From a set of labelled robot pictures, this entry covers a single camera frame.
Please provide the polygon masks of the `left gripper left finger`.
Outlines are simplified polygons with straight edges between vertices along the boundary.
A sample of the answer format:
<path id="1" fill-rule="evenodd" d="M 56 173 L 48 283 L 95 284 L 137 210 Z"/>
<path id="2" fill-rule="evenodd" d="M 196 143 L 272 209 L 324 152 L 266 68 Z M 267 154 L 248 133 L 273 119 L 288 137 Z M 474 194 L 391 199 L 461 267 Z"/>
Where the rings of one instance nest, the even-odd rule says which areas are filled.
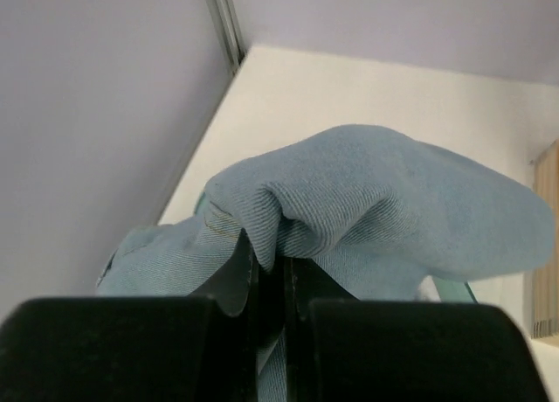
<path id="1" fill-rule="evenodd" d="M 1 398 L 254 401 L 257 305 L 245 234 L 190 295 L 27 301 L 1 327 Z"/>

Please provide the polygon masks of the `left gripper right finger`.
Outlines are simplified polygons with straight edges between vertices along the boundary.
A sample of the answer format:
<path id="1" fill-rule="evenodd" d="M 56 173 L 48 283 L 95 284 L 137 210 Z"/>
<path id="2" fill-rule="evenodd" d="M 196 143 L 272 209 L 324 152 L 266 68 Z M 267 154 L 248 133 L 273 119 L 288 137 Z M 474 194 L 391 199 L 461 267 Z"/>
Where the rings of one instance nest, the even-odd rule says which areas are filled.
<path id="1" fill-rule="evenodd" d="M 291 401 L 545 401 L 528 345 L 499 308 L 360 301 L 311 260 L 286 259 Z"/>

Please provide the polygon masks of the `white skirt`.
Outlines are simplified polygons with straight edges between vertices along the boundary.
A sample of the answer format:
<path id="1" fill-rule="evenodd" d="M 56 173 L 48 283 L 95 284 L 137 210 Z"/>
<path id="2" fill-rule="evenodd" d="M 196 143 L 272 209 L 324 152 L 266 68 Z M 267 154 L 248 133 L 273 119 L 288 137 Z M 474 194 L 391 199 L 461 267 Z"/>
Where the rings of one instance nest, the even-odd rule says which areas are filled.
<path id="1" fill-rule="evenodd" d="M 415 295 L 418 302 L 440 302 L 441 297 L 437 285 L 431 276 L 425 277 L 418 286 Z"/>

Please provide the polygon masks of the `light blue denim skirt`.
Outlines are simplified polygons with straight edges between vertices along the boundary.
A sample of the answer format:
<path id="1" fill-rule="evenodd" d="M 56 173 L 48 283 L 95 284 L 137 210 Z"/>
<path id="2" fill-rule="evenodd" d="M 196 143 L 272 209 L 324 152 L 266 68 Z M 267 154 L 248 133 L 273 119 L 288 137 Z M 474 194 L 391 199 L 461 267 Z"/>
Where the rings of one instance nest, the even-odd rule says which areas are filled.
<path id="1" fill-rule="evenodd" d="M 259 264 L 309 259 L 362 300 L 413 301 L 429 276 L 468 282 L 544 265 L 549 205 L 527 186 L 397 131 L 344 125 L 216 174 L 201 211 L 131 232 L 100 296 L 188 295 L 241 232 Z"/>

